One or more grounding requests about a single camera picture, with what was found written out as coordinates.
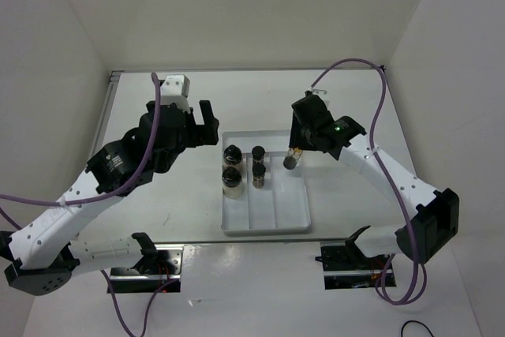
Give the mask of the tall gold band bottle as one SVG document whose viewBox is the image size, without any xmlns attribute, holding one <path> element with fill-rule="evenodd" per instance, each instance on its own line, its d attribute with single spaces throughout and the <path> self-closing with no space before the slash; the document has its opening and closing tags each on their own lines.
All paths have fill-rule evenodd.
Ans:
<svg viewBox="0 0 505 337">
<path fill-rule="evenodd" d="M 294 170 L 301 160 L 303 152 L 304 151 L 300 148 L 289 148 L 283 160 L 283 166 L 287 170 Z"/>
</svg>

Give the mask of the large jar brown spice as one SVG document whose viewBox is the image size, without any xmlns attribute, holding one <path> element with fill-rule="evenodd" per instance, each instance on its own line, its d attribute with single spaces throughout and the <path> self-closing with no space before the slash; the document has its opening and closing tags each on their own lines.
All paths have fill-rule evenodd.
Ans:
<svg viewBox="0 0 505 337">
<path fill-rule="evenodd" d="M 225 168 L 234 167 L 240 170 L 242 159 L 241 149 L 235 144 L 228 145 L 223 151 L 223 166 Z"/>
</svg>

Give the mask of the small red label spice jar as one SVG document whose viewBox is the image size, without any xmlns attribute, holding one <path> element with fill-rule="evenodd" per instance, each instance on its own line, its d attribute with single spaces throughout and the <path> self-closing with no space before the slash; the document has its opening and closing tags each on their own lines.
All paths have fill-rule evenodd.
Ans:
<svg viewBox="0 0 505 337">
<path fill-rule="evenodd" d="M 262 146 L 255 146 L 252 148 L 252 162 L 254 165 L 263 164 L 265 157 L 265 149 Z"/>
</svg>

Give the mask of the small dark label spice jar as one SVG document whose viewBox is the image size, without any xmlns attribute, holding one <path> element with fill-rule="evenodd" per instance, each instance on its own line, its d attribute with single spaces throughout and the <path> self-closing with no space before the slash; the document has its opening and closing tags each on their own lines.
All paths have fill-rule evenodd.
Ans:
<svg viewBox="0 0 505 337">
<path fill-rule="evenodd" d="M 264 187 L 266 167 L 262 163 L 255 163 L 252 166 L 252 184 L 256 189 Z"/>
</svg>

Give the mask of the large jar white contents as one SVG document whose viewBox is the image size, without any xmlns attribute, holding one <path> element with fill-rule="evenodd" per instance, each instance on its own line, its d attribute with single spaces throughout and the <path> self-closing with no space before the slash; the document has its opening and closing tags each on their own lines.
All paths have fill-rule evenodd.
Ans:
<svg viewBox="0 0 505 337">
<path fill-rule="evenodd" d="M 237 199 L 243 194 L 242 174 L 235 167 L 227 167 L 222 174 L 223 194 L 230 199 Z"/>
</svg>

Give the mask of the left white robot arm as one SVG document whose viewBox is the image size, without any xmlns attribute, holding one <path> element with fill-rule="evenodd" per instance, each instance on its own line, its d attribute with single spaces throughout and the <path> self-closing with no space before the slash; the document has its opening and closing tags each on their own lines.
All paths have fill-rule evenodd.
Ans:
<svg viewBox="0 0 505 337">
<path fill-rule="evenodd" d="M 37 219 L 15 232 L 1 233 L 1 256 L 10 264 L 6 281 L 14 289 L 43 296 L 72 277 L 108 268 L 145 274 L 161 263 L 155 243 L 144 232 L 112 242 L 78 241 L 76 236 L 135 188 L 166 173 L 187 148 L 218 143 L 219 121 L 209 101 L 199 102 L 203 124 L 176 104 L 150 101 L 139 125 L 105 144 L 89 159 L 70 188 Z"/>
</svg>

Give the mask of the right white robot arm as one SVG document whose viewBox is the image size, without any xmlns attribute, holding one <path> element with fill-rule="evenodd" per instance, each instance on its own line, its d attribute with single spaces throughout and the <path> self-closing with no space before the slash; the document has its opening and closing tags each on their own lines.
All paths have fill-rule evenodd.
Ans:
<svg viewBox="0 0 505 337">
<path fill-rule="evenodd" d="M 378 146 L 349 116 L 333 118 L 325 102 L 306 92 L 292 104 L 289 147 L 322 152 L 358 172 L 406 214 L 402 227 L 365 226 L 346 239 L 346 259 L 365 267 L 379 255 L 404 254 L 426 264 L 458 232 L 459 197 L 451 189 L 439 191 L 409 172 Z"/>
</svg>

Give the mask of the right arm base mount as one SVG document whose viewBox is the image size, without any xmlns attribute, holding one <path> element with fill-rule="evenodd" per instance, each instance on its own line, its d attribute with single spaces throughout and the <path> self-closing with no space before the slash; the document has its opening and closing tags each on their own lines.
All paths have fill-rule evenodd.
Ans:
<svg viewBox="0 0 505 337">
<path fill-rule="evenodd" d="M 336 241 L 321 242 L 314 260 L 322 267 L 325 290 L 351 290 L 373 288 L 389 257 L 359 256 L 344 241 Z"/>
</svg>

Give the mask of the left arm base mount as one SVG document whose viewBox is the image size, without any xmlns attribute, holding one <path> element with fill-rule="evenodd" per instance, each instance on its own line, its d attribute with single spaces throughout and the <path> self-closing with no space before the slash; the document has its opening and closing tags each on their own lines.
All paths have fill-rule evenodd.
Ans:
<svg viewBox="0 0 505 337">
<path fill-rule="evenodd" d="M 109 279 L 117 294 L 152 294 L 181 291 L 183 245 L 156 244 L 159 255 L 150 268 L 112 268 Z"/>
</svg>

